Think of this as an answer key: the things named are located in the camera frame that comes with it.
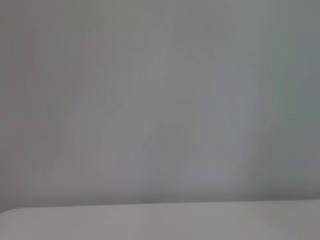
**light gray background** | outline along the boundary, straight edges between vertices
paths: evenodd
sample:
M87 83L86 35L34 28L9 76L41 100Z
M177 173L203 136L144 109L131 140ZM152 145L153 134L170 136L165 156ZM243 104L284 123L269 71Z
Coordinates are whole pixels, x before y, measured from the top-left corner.
M0 211L320 197L316 0L1 0Z

